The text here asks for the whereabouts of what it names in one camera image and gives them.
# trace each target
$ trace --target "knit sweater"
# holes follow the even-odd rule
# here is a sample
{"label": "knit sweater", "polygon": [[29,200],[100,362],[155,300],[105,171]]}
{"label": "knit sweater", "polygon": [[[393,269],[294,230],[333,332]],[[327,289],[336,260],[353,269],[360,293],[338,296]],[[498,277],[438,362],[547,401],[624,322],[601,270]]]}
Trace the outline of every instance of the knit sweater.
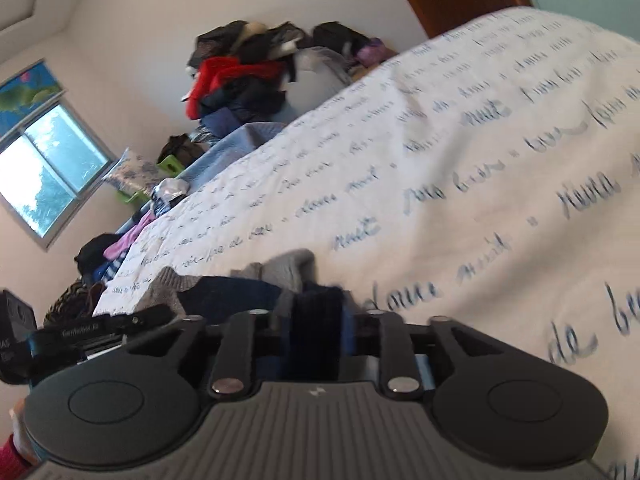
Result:
{"label": "knit sweater", "polygon": [[16,480],[30,467],[15,449],[14,436],[10,436],[0,448],[0,480]]}

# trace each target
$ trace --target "pink sleeve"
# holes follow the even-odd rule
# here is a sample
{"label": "pink sleeve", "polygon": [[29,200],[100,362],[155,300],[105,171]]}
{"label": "pink sleeve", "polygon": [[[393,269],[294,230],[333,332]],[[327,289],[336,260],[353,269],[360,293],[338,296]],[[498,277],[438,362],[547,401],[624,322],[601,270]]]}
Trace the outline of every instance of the pink sleeve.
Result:
{"label": "pink sleeve", "polygon": [[140,236],[142,229],[151,224],[156,219],[153,209],[149,209],[145,215],[140,219],[138,225],[133,226],[127,233],[112,246],[107,247],[102,253],[109,261],[115,260],[122,254],[122,251],[129,249],[133,242]]}

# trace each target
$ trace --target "bed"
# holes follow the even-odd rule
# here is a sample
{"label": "bed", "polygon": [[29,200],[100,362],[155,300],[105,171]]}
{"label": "bed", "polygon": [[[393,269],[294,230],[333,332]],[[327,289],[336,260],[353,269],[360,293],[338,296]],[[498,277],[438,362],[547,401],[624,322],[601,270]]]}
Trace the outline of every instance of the bed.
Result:
{"label": "bed", "polygon": [[95,314],[164,266],[294,248],[407,322],[446,315],[593,381],[596,462],[640,476],[640,44],[529,8],[386,62],[151,224]]}

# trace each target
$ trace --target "black bag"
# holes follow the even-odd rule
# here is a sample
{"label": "black bag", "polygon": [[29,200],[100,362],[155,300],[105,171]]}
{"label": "black bag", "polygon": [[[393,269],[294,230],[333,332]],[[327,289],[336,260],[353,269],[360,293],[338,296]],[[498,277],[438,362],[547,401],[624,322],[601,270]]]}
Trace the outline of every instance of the black bag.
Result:
{"label": "black bag", "polygon": [[314,46],[325,46],[349,58],[369,43],[369,38],[338,22],[321,23],[313,30]]}
{"label": "black bag", "polygon": [[185,168],[187,168],[203,154],[204,150],[197,144],[191,142],[187,134],[171,136],[169,137],[169,142],[164,145],[164,148],[162,148],[162,151],[160,152],[158,164],[165,160],[169,155],[173,155]]}
{"label": "black bag", "polygon": [[104,250],[122,238],[122,234],[101,234],[85,243],[78,256],[74,258],[81,275],[91,274],[107,260],[102,255]]}

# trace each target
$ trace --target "floral pillow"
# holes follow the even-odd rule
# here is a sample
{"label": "floral pillow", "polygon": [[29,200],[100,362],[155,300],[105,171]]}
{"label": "floral pillow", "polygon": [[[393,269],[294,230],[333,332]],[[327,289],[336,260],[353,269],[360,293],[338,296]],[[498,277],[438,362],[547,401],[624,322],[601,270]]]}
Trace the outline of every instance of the floral pillow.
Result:
{"label": "floral pillow", "polygon": [[129,196],[139,191],[151,196],[153,188],[167,177],[154,163],[127,148],[102,180]]}

